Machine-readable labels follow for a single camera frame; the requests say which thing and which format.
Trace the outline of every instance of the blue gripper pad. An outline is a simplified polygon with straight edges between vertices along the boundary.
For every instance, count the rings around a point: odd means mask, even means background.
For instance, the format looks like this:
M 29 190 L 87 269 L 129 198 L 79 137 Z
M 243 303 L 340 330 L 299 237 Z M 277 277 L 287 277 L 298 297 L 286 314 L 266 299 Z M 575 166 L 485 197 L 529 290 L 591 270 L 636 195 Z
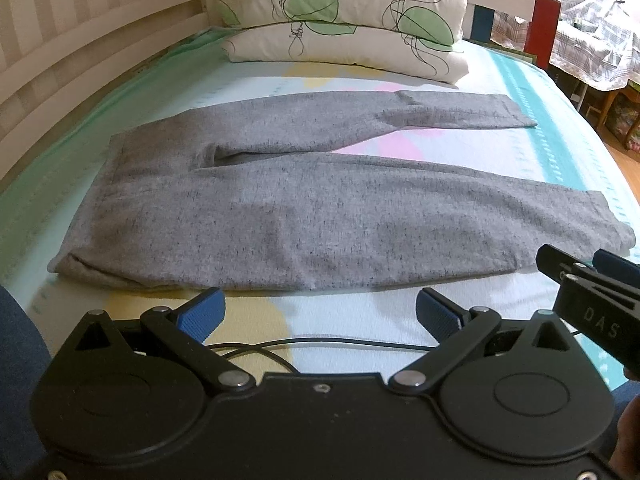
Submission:
M 201 343 L 225 319 L 225 295 L 212 287 L 174 311 L 175 325 Z
M 640 288 L 640 266 L 622 256 L 599 249 L 593 255 L 593 267 L 614 280 Z
M 418 292 L 415 300 L 415 317 L 438 343 L 462 329 L 465 312 L 432 288 Z

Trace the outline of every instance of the red post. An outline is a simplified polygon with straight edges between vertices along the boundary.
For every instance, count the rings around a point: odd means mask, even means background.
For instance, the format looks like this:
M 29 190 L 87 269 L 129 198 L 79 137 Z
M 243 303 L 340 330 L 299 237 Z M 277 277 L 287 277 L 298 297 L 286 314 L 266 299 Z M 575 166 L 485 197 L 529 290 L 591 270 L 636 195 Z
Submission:
M 558 0 L 536 0 L 533 19 L 527 30 L 524 51 L 538 56 L 536 65 L 542 69 L 549 66 L 559 20 L 560 2 Z

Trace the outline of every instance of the green leaf print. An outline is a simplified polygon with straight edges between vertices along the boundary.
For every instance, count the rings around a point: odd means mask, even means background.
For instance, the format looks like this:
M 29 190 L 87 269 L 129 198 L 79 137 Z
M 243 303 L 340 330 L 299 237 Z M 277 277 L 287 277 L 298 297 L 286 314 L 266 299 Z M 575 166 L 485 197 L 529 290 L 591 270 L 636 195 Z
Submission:
M 316 34 L 323 36 L 342 36 L 343 34 L 353 34 L 358 28 L 356 25 L 339 25 L 327 22 L 305 22 L 305 25 Z
M 216 7 L 218 9 L 218 12 L 222 16 L 222 20 L 229 27 L 237 27 L 238 25 L 240 25 L 240 20 L 238 20 L 236 13 L 231 10 L 231 7 L 229 7 L 222 0 L 215 0 L 215 2 L 216 2 Z
M 409 7 L 398 19 L 398 31 L 440 45 L 453 45 L 453 34 L 447 22 L 431 9 Z
M 425 40 L 424 38 L 418 38 L 420 43 L 431 50 L 439 50 L 440 52 L 463 52 L 463 50 L 453 50 L 452 45 L 442 45 L 439 43 L 433 43 L 433 41 Z
M 294 22 L 334 22 L 338 0 L 284 0 L 284 13 Z

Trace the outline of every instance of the wooden floor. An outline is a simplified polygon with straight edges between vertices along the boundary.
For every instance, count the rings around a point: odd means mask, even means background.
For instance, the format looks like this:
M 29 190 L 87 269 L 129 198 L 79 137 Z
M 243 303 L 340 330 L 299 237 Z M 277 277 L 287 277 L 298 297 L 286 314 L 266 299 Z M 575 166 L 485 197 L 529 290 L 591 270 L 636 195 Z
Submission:
M 625 150 L 619 140 L 604 126 L 597 132 L 640 202 L 640 153 Z

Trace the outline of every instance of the hand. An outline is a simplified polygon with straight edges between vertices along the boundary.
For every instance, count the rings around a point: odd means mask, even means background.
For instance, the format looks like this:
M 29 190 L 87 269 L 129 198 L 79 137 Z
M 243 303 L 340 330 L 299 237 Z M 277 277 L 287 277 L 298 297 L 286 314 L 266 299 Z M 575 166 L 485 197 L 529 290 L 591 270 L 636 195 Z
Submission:
M 626 368 L 625 377 L 640 380 Z M 620 416 L 618 442 L 609 465 L 624 479 L 633 480 L 640 474 L 640 396 L 633 399 Z

